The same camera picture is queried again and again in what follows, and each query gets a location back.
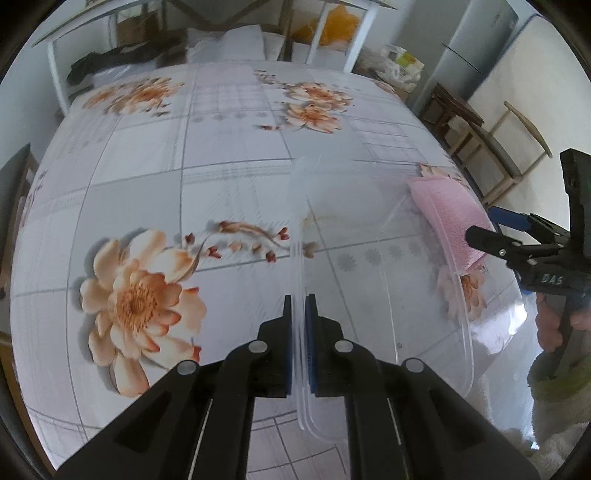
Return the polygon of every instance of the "hand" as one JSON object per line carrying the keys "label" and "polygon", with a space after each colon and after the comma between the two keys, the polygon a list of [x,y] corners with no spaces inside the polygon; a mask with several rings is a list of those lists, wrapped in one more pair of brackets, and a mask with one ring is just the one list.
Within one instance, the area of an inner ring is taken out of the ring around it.
{"label": "hand", "polygon": [[[558,331],[560,317],[546,303],[546,295],[538,293],[538,316],[535,324],[538,326],[538,343],[546,352],[554,352],[562,345],[562,335]],[[570,324],[575,330],[591,330],[591,310],[581,310],[570,316]]]}

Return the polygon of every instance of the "clear plastic container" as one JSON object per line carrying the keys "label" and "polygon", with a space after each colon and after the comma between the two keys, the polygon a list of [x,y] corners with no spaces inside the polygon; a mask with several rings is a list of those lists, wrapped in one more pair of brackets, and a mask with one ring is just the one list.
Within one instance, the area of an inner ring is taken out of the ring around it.
{"label": "clear plastic container", "polygon": [[[319,314],[337,320],[345,338],[379,360],[425,361],[459,394],[472,387],[474,363],[465,307],[448,318],[438,291],[442,268],[462,285],[447,245],[415,205],[407,181],[418,164],[368,161],[295,162],[290,195],[293,272],[294,385],[302,427],[330,442],[345,440],[342,398],[310,391],[304,301],[315,294]],[[303,247],[317,242],[314,258]]]}

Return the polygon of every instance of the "white fabric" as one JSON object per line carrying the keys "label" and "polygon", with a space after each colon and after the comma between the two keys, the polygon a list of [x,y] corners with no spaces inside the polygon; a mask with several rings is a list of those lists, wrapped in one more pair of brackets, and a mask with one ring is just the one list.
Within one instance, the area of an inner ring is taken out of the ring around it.
{"label": "white fabric", "polygon": [[204,37],[191,33],[187,49],[187,63],[209,63],[225,60],[265,60],[265,46],[260,25],[229,30],[221,38],[215,34]]}

